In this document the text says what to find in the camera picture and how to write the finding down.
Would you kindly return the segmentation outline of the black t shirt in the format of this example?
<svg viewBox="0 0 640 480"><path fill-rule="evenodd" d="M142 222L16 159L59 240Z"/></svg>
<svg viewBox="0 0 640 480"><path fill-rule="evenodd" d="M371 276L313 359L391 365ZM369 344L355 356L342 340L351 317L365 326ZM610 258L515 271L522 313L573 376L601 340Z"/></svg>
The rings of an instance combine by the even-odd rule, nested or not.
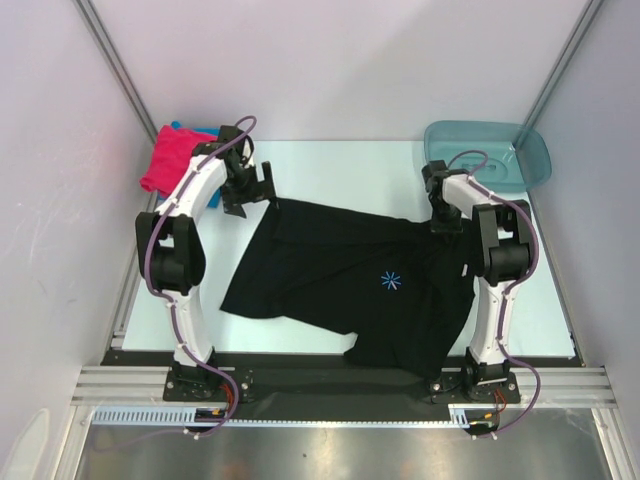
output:
<svg viewBox="0 0 640 480"><path fill-rule="evenodd" d="M436 379L475 297L468 222L411 222L281 198L268 206L222 301L346 335L345 359Z"/></svg>

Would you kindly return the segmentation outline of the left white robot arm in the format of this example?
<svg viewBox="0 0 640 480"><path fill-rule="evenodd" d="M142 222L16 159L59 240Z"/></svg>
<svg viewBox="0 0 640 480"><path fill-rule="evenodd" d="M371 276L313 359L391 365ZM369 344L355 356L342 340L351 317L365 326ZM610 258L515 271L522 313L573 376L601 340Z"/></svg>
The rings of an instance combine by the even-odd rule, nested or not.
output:
<svg viewBox="0 0 640 480"><path fill-rule="evenodd" d="M140 274L148 292L162 300L168 312L174 366L186 373L187 389L202 400L214 397L227 375L217 368L206 334L200 299L206 256L197 224L216 192L223 212L240 218L246 216L248 203L277 202L271 165L254 161L250 133L256 124L254 116L245 116L221 126L215 141L198 144L166 200L135 221Z"/></svg>

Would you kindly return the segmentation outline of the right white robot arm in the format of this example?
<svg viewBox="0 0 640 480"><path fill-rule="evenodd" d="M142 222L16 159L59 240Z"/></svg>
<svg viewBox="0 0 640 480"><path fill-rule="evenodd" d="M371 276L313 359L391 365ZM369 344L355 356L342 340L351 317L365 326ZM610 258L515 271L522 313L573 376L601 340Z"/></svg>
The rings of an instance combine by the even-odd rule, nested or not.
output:
<svg viewBox="0 0 640 480"><path fill-rule="evenodd" d="M539 260L538 237L526 201L508 201L487 190L464 169L443 160L421 170L431 204L431 231L451 237L470 221L467 272L478 279L475 331L467 347L461 388L484 401L508 380L508 332L517 293Z"/></svg>

